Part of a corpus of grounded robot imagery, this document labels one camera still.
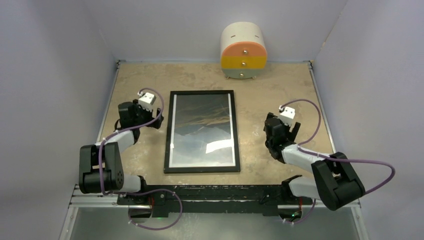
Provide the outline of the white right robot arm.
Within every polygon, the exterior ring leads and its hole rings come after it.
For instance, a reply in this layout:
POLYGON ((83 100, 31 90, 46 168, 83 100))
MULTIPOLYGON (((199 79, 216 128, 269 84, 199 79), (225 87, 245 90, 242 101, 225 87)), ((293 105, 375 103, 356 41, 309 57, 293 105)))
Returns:
POLYGON ((295 143, 301 124, 291 125, 269 112, 264 121, 265 146, 270 155, 283 164, 297 166, 313 174, 295 175, 282 181, 280 196, 288 204, 300 197, 320 200, 329 210, 339 208, 365 195, 365 187, 342 152, 326 155, 301 151, 295 143))

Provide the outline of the wooden picture frame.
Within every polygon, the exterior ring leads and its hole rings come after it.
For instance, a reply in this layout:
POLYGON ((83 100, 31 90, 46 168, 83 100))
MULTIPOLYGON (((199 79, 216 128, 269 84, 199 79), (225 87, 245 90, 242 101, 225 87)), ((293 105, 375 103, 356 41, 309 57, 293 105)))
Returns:
POLYGON ((234 91, 171 91, 163 172, 202 174, 240 170, 234 91))

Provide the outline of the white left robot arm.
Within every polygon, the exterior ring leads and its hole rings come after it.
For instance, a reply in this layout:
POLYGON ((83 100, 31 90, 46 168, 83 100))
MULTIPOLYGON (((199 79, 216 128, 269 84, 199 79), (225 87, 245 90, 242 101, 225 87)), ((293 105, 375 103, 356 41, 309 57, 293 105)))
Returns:
POLYGON ((114 132, 104 140, 84 145, 79 150, 78 185, 83 194, 129 194, 138 205, 146 203, 149 191, 140 175, 125 174, 121 154, 137 143, 142 127, 159 129, 164 120, 162 109, 137 100, 118 105, 119 119, 114 132))

